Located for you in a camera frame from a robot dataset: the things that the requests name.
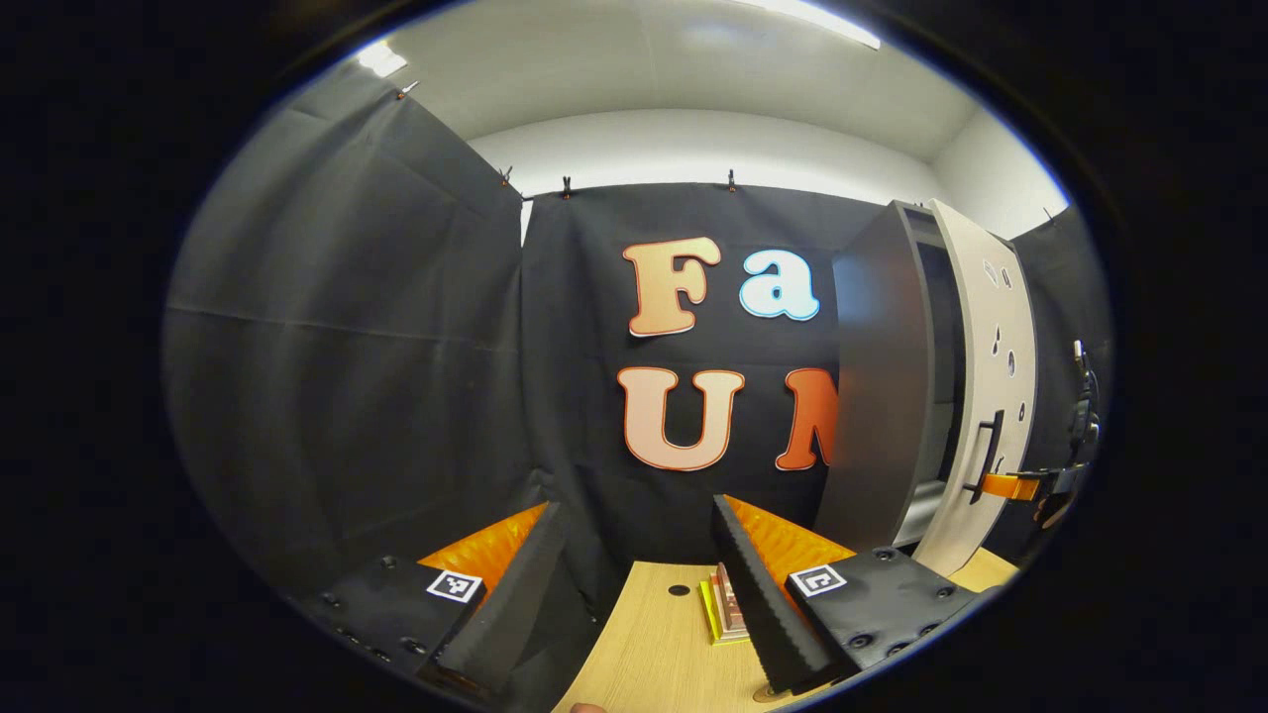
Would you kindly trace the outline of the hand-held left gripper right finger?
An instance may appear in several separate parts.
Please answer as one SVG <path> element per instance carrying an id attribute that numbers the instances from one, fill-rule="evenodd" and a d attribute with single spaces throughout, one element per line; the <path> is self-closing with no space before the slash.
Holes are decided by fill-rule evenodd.
<path id="1" fill-rule="evenodd" d="M 983 595 L 891 547 L 848 551 L 716 494 L 711 532 L 771 688 L 803 694 L 914 650 Z"/>

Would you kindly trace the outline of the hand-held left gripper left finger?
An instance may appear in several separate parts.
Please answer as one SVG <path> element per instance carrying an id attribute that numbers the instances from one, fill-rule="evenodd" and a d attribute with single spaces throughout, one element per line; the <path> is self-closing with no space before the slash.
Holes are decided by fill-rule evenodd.
<path id="1" fill-rule="evenodd" d="M 349 653 L 444 698 L 507 699 L 566 549 L 566 510 L 534 502 L 436 546 L 394 534 L 295 587 Z"/>

